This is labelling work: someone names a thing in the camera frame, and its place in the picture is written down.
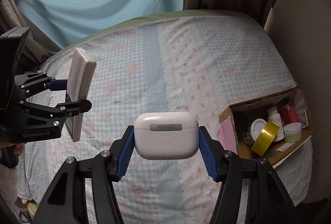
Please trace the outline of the person's hand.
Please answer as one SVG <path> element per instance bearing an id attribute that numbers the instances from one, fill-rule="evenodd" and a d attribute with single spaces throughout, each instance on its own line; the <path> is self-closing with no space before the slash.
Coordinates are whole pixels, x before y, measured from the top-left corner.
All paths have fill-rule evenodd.
<path id="1" fill-rule="evenodd" d="M 18 143 L 18 144 L 11 144 L 8 142 L 2 142 L 0 143 L 0 148 L 6 148 L 6 147 L 12 147 L 13 153 L 16 156 L 21 156 L 22 152 L 24 151 L 25 144 L 24 143 Z"/>

